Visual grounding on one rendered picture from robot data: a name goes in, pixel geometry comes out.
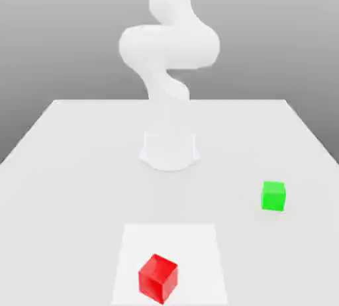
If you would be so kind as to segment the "small green cube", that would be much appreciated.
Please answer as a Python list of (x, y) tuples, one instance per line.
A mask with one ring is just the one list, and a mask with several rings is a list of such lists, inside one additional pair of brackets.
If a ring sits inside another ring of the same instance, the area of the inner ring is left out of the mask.
[(283, 211), (285, 208), (286, 188), (283, 182), (264, 181), (261, 194), (262, 209)]

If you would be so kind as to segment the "small red cube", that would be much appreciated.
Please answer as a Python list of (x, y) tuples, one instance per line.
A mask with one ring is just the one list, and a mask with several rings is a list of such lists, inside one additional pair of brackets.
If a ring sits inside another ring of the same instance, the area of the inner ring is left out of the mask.
[(138, 271), (139, 292), (162, 305), (177, 283), (178, 265), (158, 254), (153, 254)]

